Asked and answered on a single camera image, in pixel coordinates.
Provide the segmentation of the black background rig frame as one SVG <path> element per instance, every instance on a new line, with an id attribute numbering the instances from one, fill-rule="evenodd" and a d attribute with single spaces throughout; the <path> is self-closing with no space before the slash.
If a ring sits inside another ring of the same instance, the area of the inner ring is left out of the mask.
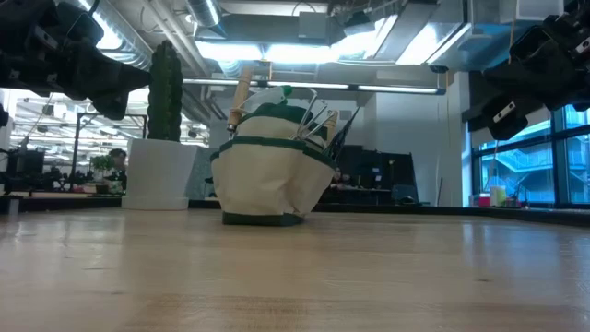
<path id="1" fill-rule="evenodd" d="M 72 157 L 72 166 L 71 166 L 71 172 L 68 176 L 68 183 L 69 183 L 69 193 L 74 193 L 74 189 L 75 189 L 75 175 L 77 172 L 77 155 L 78 155 L 78 147 L 79 147 L 79 143 L 80 143 L 80 131 L 82 130 L 82 128 L 87 125 L 85 124 L 84 126 L 82 125 L 82 119 L 84 117 L 88 116 L 89 117 L 89 122 L 91 120 L 94 120 L 96 117 L 98 116 L 102 116 L 102 117 L 106 117 L 112 121 L 121 121 L 123 118 L 125 117 L 139 117 L 143 119 L 143 124 L 140 125 L 140 128 L 142 129 L 142 138 L 147 138 L 148 135 L 148 116 L 144 115 L 144 114 L 126 114 L 126 113 L 122 113 L 122 114 L 118 114 L 118 115 L 111 115 L 111 114 L 104 114 L 104 113 L 100 113 L 98 111 L 96 112 L 89 112 L 89 111 L 85 111 L 85 112 L 81 112 L 81 113 L 77 113 L 77 121 L 76 121 L 76 130 L 75 130 L 75 137 L 74 137 L 74 152 L 73 152 L 73 157 Z"/>

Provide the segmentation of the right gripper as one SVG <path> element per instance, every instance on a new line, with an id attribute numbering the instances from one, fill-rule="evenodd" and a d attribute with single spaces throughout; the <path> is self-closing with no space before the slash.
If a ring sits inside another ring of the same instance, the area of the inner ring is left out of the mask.
<path id="1" fill-rule="evenodd" d="M 471 132 L 488 128 L 494 140 L 516 136 L 528 126 L 526 116 L 544 105 L 589 109 L 590 0 L 570 0 L 563 14 L 529 28 L 511 47 L 510 64 L 482 74 L 504 94 L 466 110 L 465 121 Z"/>

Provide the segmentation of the black desk partition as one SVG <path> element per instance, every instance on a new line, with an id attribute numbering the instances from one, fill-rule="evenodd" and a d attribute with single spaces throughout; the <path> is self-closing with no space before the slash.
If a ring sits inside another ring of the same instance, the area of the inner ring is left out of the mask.
<path id="1" fill-rule="evenodd" d="M 386 153 L 361 146 L 344 146 L 336 159 L 344 188 L 324 191 L 321 204 L 419 205 L 411 153 Z"/>

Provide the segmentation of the cream gardening bag green trim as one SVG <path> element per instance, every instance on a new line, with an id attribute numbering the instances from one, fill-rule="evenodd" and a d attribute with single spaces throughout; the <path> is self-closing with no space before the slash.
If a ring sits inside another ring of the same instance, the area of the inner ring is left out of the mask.
<path id="1" fill-rule="evenodd" d="M 265 103 L 240 120 L 211 156 L 214 192 L 226 225 L 292 226 L 303 222 L 330 185 L 336 162 L 323 154 L 336 120 L 294 140 L 306 109 Z"/>

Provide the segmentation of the green spray bottle white trigger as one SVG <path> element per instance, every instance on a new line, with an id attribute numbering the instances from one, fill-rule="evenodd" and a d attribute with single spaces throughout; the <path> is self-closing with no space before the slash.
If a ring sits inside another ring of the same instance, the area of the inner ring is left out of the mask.
<path id="1" fill-rule="evenodd" d="M 270 89 L 261 90 L 248 98 L 242 105 L 242 108 L 247 113 L 252 113 L 259 106 L 265 103 L 280 104 L 287 100 L 287 97 L 291 94 L 291 92 L 292 86 L 290 85 L 277 86 Z"/>

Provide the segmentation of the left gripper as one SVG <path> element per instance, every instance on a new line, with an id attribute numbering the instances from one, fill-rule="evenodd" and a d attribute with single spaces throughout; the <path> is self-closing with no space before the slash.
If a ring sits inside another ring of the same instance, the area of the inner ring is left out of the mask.
<path id="1" fill-rule="evenodd" d="M 104 32 L 93 17 L 100 0 L 90 1 L 85 9 L 71 0 L 0 0 L 0 88 L 59 91 L 57 75 L 68 59 L 68 95 L 91 98 L 98 113 L 122 120 L 128 92 L 148 85 L 151 76 L 92 46 Z"/>

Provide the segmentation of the grey speckled board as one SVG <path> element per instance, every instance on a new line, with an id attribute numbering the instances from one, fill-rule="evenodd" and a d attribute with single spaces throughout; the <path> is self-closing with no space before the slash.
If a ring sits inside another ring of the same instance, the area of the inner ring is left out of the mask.
<path id="1" fill-rule="evenodd" d="M 214 194 L 213 184 L 207 182 L 207 179 L 212 179 L 210 158 L 214 152 L 214 148 L 197 148 L 186 186 L 186 196 L 190 200 L 204 200 Z"/>

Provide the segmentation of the silver ceiling air duct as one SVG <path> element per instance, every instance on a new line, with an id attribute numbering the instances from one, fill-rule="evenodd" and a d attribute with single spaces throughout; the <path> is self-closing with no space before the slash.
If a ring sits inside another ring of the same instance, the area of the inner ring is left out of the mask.
<path id="1" fill-rule="evenodd" d="M 111 0 L 99 0 L 93 18 L 104 31 L 97 48 L 107 57 L 148 71 L 152 50 L 115 8 Z"/>

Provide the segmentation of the white hexagonal plant pot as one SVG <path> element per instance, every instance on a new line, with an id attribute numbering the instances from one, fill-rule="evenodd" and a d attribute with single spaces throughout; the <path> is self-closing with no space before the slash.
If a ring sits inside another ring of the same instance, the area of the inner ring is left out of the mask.
<path id="1" fill-rule="evenodd" d="M 122 208 L 177 211 L 188 209 L 186 186 L 197 146 L 157 139 L 132 139 Z"/>

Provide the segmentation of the black aluminium table frame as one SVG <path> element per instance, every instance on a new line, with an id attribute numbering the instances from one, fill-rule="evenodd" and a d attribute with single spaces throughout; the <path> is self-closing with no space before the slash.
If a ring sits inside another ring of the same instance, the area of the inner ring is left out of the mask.
<path id="1" fill-rule="evenodd" d="M 119 208 L 120 197 L 23 197 L 0 196 L 0 215 L 18 204 L 17 211 L 39 212 L 92 208 Z M 469 216 L 495 219 L 512 219 L 526 222 L 554 224 L 590 229 L 590 210 L 517 209 L 500 207 L 419 207 L 419 206 L 369 206 L 350 204 L 318 204 L 313 212 L 408 214 L 432 216 Z"/>

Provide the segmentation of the tall green cactus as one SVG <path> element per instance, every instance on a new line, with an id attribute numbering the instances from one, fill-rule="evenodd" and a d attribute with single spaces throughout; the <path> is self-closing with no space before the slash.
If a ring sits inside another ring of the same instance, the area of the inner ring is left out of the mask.
<path id="1" fill-rule="evenodd" d="M 152 54 L 149 69 L 147 130 L 149 139 L 179 142 L 182 122 L 183 73 L 170 41 Z"/>

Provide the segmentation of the long ceiling light bar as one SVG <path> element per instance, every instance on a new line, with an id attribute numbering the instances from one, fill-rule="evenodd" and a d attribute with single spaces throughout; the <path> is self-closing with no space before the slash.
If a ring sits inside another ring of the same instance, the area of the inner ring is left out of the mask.
<path id="1" fill-rule="evenodd" d="M 214 79 L 214 78 L 185 78 L 184 84 L 198 86 L 233 87 L 238 86 L 239 79 Z M 268 81 L 252 80 L 251 87 L 270 88 L 278 86 L 290 86 L 294 89 L 321 89 L 321 90 L 342 90 L 376 93 L 398 93 L 398 94 L 419 94 L 419 95 L 444 95 L 444 88 L 410 87 L 410 86 L 384 86 L 384 85 L 356 85 L 341 83 L 318 83 L 318 82 L 295 82 L 295 81 Z"/>

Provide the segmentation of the dark-framed window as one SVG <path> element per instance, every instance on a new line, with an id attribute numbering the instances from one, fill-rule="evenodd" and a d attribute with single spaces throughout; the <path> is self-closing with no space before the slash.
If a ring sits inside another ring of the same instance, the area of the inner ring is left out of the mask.
<path id="1" fill-rule="evenodd" d="M 486 128 L 469 131 L 473 192 L 502 187 L 533 206 L 590 207 L 590 108 L 541 109 L 526 120 L 508 140 L 494 139 Z"/>

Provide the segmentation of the leafy green potted plant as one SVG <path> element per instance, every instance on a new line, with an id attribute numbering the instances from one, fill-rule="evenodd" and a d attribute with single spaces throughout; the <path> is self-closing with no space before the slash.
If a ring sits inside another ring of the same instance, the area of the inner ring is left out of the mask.
<path id="1" fill-rule="evenodd" d="M 110 155 L 95 156 L 90 160 L 93 171 L 96 193 L 107 195 L 110 193 L 109 177 L 112 175 L 113 160 Z"/>

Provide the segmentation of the wooden-handled hand trowel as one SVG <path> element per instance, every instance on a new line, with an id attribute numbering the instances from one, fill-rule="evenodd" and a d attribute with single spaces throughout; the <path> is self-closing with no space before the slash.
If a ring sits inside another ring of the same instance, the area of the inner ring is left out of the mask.
<path id="1" fill-rule="evenodd" d="M 253 68 L 248 65 L 242 69 L 242 73 L 238 79 L 238 84 L 234 93 L 233 102 L 230 108 L 230 115 L 227 124 L 227 130 L 230 136 L 233 136 L 236 128 L 242 118 L 242 105 L 248 98 L 248 92 L 252 81 Z"/>

